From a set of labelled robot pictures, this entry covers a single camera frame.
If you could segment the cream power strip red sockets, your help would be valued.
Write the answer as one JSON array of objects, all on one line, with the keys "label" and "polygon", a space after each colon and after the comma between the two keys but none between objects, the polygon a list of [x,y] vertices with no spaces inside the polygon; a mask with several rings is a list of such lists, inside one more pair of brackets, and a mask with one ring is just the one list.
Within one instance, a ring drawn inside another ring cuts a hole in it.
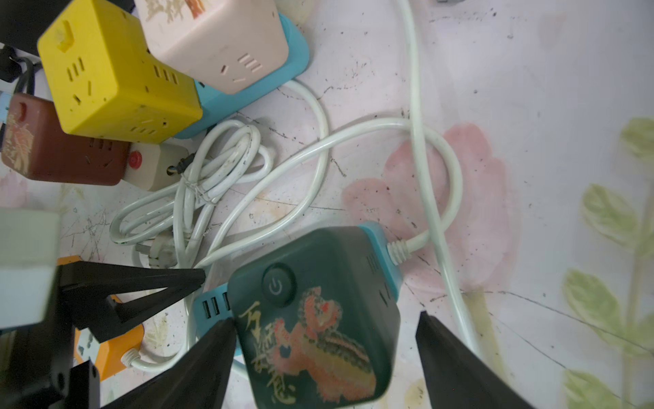
[{"label": "cream power strip red sockets", "polygon": [[156,192],[181,180],[175,167],[189,151],[171,144],[132,143],[123,180],[147,192]]}]

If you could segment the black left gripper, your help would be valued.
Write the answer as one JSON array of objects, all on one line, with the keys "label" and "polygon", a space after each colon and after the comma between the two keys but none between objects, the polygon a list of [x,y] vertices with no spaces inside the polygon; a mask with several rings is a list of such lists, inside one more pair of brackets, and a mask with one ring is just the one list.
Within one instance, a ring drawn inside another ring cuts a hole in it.
[{"label": "black left gripper", "polygon": [[[75,327],[101,343],[120,337],[200,288],[202,269],[146,269],[98,262],[59,267],[42,322],[1,337],[1,407],[99,408],[100,378],[91,362],[73,365]],[[127,303],[111,295],[153,290]]]}]

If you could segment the brown cube socket adapter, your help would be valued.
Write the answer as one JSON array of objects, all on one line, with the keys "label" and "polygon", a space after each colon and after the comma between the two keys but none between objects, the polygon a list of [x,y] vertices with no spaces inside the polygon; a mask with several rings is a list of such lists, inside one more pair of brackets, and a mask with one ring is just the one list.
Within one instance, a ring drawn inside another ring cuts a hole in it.
[{"label": "brown cube socket adapter", "polygon": [[114,186],[122,179],[130,144],[68,135],[53,102],[28,94],[10,100],[2,162],[42,182]]}]

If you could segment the dark green dragon cube adapter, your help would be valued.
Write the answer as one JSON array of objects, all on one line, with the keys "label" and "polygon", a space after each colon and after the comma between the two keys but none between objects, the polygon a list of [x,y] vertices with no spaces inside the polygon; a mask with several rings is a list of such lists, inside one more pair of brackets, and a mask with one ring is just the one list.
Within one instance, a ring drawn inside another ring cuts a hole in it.
[{"label": "dark green dragon cube adapter", "polygon": [[386,393],[402,277],[377,223],[319,228],[239,268],[228,283],[260,408],[338,408]]}]

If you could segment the pink cube socket adapter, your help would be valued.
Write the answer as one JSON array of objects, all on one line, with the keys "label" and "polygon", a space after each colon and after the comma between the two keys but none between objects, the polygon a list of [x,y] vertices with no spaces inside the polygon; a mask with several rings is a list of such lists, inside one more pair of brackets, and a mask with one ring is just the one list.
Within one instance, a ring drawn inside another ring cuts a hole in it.
[{"label": "pink cube socket adapter", "polygon": [[151,54],[190,78],[233,95],[287,61],[274,1],[135,2]]}]

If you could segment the yellow cube socket adapter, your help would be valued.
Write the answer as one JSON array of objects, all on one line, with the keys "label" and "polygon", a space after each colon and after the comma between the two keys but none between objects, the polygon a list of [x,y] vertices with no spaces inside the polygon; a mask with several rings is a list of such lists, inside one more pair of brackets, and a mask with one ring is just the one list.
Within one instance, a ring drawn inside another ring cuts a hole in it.
[{"label": "yellow cube socket adapter", "polygon": [[139,20],[109,1],[69,3],[37,51],[67,134],[160,144],[203,117],[194,80],[150,54]]}]

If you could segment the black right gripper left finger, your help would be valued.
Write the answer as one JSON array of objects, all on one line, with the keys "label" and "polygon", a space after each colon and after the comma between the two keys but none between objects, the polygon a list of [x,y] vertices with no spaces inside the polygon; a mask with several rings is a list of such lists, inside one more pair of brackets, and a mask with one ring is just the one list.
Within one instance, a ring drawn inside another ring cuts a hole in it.
[{"label": "black right gripper left finger", "polygon": [[236,349],[234,319],[217,322],[170,370],[108,408],[220,408]]}]

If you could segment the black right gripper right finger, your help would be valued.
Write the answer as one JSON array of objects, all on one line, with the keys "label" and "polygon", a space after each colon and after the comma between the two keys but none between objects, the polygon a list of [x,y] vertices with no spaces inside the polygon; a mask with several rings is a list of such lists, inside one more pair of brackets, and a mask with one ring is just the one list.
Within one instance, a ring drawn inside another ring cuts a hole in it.
[{"label": "black right gripper right finger", "polygon": [[437,318],[423,311],[417,347],[433,408],[530,408]]}]

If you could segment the orange USB power strip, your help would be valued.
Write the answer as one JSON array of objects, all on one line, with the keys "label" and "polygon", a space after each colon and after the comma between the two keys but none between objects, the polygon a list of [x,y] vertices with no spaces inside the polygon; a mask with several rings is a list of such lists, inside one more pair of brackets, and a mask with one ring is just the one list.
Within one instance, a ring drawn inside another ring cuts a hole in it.
[{"label": "orange USB power strip", "polygon": [[93,363],[97,370],[97,378],[101,382],[127,368],[122,361],[123,355],[131,349],[139,349],[145,336],[143,324],[105,342],[98,341],[88,328],[82,329],[75,323],[73,328],[75,329],[73,344],[75,364],[86,361]]}]

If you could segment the teal USB power strip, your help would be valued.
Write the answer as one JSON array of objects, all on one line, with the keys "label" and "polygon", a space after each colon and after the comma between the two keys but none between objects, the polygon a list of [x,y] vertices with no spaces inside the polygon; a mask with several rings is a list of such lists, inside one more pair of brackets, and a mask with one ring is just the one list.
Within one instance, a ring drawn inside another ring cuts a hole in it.
[{"label": "teal USB power strip", "polygon": [[393,366],[401,277],[378,223],[319,228],[199,296],[196,334],[232,318],[243,357],[286,373]]}]

